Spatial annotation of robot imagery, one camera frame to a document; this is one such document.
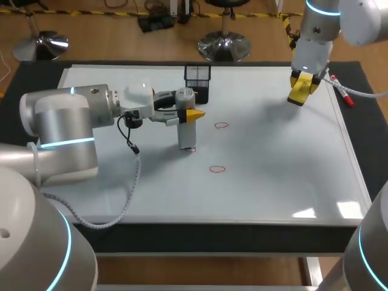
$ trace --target yellow black tape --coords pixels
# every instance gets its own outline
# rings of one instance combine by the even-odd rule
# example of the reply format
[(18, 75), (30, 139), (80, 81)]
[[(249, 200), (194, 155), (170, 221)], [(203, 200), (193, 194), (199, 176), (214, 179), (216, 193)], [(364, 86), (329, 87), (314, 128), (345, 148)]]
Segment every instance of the yellow black tape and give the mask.
[[(26, 14), (25, 10), (17, 9), (0, 9), (0, 14), (12, 15), (12, 14)], [(121, 17), (137, 17), (138, 15), (148, 15), (144, 12), (104, 12), (104, 11), (86, 11), (86, 10), (33, 10), (34, 14), (61, 14), (61, 15), (106, 15), (106, 16), (121, 16)], [(303, 13), (279, 13), (279, 14), (270, 14), (270, 13), (250, 13), (250, 14), (236, 14), (236, 18), (259, 18), (259, 17), (276, 17), (281, 18), (283, 16), (299, 16)], [(220, 18), (221, 14), (216, 13), (192, 13), (193, 17), (200, 18)]]
[(289, 15), (281, 15), (281, 19), (283, 20), (283, 26), (286, 30), (287, 37), (289, 39), (290, 49), (292, 51), (292, 55), (295, 54), (295, 48), (296, 48), (296, 42), (299, 39), (299, 35), (296, 35), (291, 32), (291, 25), (290, 25), (290, 16)]

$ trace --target cable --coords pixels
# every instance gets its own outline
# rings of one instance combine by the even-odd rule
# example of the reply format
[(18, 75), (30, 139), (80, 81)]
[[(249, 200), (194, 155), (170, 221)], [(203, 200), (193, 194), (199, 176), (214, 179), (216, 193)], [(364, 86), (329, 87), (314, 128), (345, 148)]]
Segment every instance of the cable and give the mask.
[(338, 89), (342, 89), (344, 91), (346, 91), (347, 93), (351, 93), (351, 94), (354, 94), (354, 95), (358, 95), (358, 96), (362, 96), (362, 97), (368, 97), (368, 98), (380, 98), (380, 97), (385, 97), (385, 96), (388, 96), (388, 91), (385, 91), (383, 93), (380, 93), (380, 94), (369, 94), (369, 93), (363, 93), (363, 92), (359, 92), (359, 91), (356, 91), (356, 90), (352, 90), (352, 89), (349, 89), (345, 86), (342, 86), (336, 82), (333, 82), (332, 80), (329, 80), (329, 79), (326, 79), (326, 78), (323, 78), (323, 80), (325, 82), (328, 82), (330, 85), (338, 88)]
[(200, 6), (200, 4), (197, 2), (197, 0), (194, 0), (193, 2), (194, 2), (196, 5), (198, 5), (198, 10), (199, 10), (198, 14), (201, 14), (201, 6)]
[(93, 223), (90, 223), (90, 222), (84, 220), (82, 217), (80, 217), (80, 215), (74, 210), (74, 208), (66, 200), (64, 200), (64, 199), (62, 199), (62, 198), (60, 198), (58, 196), (55, 196), (53, 194), (43, 193), (43, 195), (46, 198), (58, 201), (61, 204), (65, 205), (69, 209), (69, 211), (73, 214), (75, 219), (77, 219), (77, 221), (79, 223), (81, 223), (83, 226), (86, 226), (86, 227), (88, 227), (90, 229), (107, 229), (108, 227), (114, 226), (116, 223), (120, 222), (120, 220), (122, 220), (122, 218), (124, 217), (124, 215), (128, 211), (128, 207), (129, 207), (129, 205), (131, 203), (131, 200), (132, 200), (133, 192), (135, 191), (136, 185), (137, 185), (137, 183), (139, 182), (139, 179), (140, 179), (141, 161), (140, 161), (140, 155), (139, 155), (139, 148), (136, 146), (136, 144), (133, 144), (129, 140), (130, 139), (130, 132), (131, 132), (130, 131), (130, 127), (128, 127), (128, 135), (125, 135), (124, 132), (120, 128), (120, 120), (122, 120), (122, 118), (124, 118), (124, 117), (128, 118), (128, 116), (121, 115), (117, 119), (117, 128), (120, 131), (120, 134), (127, 141), (127, 145), (131, 148), (131, 150), (136, 155), (136, 174), (135, 174), (135, 179), (133, 180), (132, 187), (131, 187), (131, 189), (128, 192), (127, 202), (126, 202), (124, 208), (122, 209), (121, 214), (115, 220), (113, 220), (113, 221), (111, 221), (109, 223), (105, 223), (105, 224), (93, 224)]
[(8, 77), (9, 74), (11, 74), (11, 68), (7, 65), (7, 63), (4, 61), (4, 58), (2, 56), (2, 52), (0, 51), (0, 57), (2, 63), (5, 65), (5, 67), (8, 69), (8, 72), (0, 79), (0, 82), (2, 82), (6, 77)]
[(58, 196), (55, 196), (53, 194), (43, 193), (43, 195), (48, 199), (58, 201), (61, 204), (65, 205), (69, 209), (69, 211), (74, 215), (75, 219), (77, 219), (77, 221), (79, 223), (81, 223), (83, 226), (86, 226), (90, 229), (107, 229), (108, 227), (114, 226), (116, 223), (120, 222), (120, 220), (122, 220), (124, 215), (127, 213), (128, 207), (132, 201), (133, 192), (135, 191), (136, 185), (137, 185), (139, 178), (140, 178), (140, 171), (141, 171), (140, 156), (136, 155), (136, 175), (135, 175), (135, 179), (133, 180), (132, 187), (131, 187), (130, 191), (128, 192), (127, 202), (126, 202), (124, 208), (122, 209), (121, 214), (115, 220), (113, 220), (109, 223), (105, 223), (105, 224), (93, 224), (93, 223), (87, 222), (82, 217), (80, 217), (80, 215), (74, 210), (74, 208), (66, 200), (64, 200)]
[(106, 7), (110, 8), (110, 9), (123, 8), (123, 7), (127, 6), (128, 0), (125, 0), (125, 2), (123, 4), (120, 4), (118, 6), (109, 6), (107, 3), (107, 0), (104, 0), (104, 4)]
[(135, 6), (136, 6), (136, 14), (138, 15), (138, 18), (139, 18), (138, 4), (136, 3), (136, 0), (133, 0), (133, 3), (135, 3)]

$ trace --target red circle drawing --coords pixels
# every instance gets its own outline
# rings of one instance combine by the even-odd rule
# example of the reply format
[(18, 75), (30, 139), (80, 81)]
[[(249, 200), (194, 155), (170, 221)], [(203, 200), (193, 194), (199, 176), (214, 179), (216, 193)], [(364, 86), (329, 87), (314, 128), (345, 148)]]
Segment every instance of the red circle drawing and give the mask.
[(184, 150), (189, 152), (189, 153), (195, 153), (196, 152), (196, 148), (194, 148), (194, 147), (188, 147), (188, 148), (186, 148)]
[(222, 172), (225, 172), (226, 171), (226, 168), (223, 167), (223, 166), (211, 166), (209, 168), (209, 170), (212, 172), (212, 173), (222, 173)]
[(228, 127), (229, 124), (226, 122), (217, 122), (214, 126), (216, 129), (224, 129), (225, 127)]

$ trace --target black cable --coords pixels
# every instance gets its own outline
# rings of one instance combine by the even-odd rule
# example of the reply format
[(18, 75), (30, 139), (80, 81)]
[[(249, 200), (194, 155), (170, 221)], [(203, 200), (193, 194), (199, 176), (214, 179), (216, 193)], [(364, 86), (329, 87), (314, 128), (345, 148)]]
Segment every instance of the black cable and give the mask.
[(127, 146), (130, 147), (130, 149), (137, 155), (140, 150), (139, 148), (137, 147), (136, 144), (133, 144), (129, 139), (130, 139), (130, 136), (131, 136), (131, 128), (128, 126), (128, 135), (125, 135), (124, 132), (122, 132), (121, 128), (120, 128), (120, 120), (122, 120), (122, 118), (124, 117), (128, 117), (128, 116), (125, 116), (125, 115), (121, 115), (118, 119), (117, 119), (117, 128), (119, 130), (119, 132), (121, 133), (121, 135), (125, 138), (125, 140), (127, 141)]
[(194, 2), (196, 5), (198, 5), (198, 10), (199, 10), (198, 14), (201, 14), (201, 5), (200, 5), (196, 0), (194, 0), (193, 2)]
[(136, 14), (138, 15), (138, 18), (139, 18), (138, 4), (136, 3), (136, 0), (133, 0), (133, 3), (135, 3), (135, 6), (136, 6)]
[(120, 4), (118, 6), (109, 6), (107, 3), (107, 0), (104, 0), (104, 4), (106, 7), (110, 8), (110, 9), (123, 8), (123, 7), (127, 6), (128, 0), (125, 0), (125, 2), (123, 4)]

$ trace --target whiteboard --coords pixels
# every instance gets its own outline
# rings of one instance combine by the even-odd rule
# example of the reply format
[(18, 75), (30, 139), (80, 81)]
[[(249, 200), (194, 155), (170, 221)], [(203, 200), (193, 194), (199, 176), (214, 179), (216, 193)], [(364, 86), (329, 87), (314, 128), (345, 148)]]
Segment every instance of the whiteboard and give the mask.
[[(179, 149), (176, 127), (145, 120), (132, 130), (142, 170), (122, 222), (358, 225), (371, 202), (333, 88), (322, 83), (298, 107), (287, 102), (290, 73), (212, 67), (209, 103), (198, 106), (206, 116), (196, 123), (195, 153)], [(129, 79), (149, 78), (157, 92), (184, 87), (183, 76), (184, 67), (79, 65), (60, 86), (123, 91)], [(217, 129), (218, 122), (228, 126)], [(124, 206), (134, 154), (115, 125), (93, 132), (98, 176), (45, 190), (104, 223)]]

